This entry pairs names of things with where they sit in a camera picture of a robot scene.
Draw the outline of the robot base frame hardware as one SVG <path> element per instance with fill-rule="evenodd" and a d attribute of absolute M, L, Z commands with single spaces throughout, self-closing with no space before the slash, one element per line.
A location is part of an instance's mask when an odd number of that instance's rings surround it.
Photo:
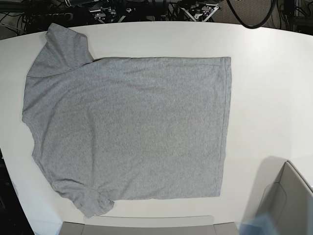
<path fill-rule="evenodd" d="M 107 0 L 89 7 L 102 23 L 181 21 L 213 22 L 222 10 L 219 0 Z"/>

